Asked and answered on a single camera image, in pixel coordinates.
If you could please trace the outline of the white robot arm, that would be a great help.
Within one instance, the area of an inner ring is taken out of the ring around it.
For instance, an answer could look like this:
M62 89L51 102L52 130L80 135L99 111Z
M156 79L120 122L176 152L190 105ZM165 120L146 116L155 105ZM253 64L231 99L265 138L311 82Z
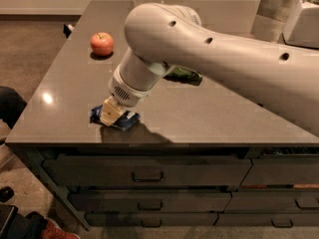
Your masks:
M127 16L129 45L109 81L101 122L124 117L158 80L197 71L303 129L319 132L319 56L314 50L212 32L191 8L144 3Z

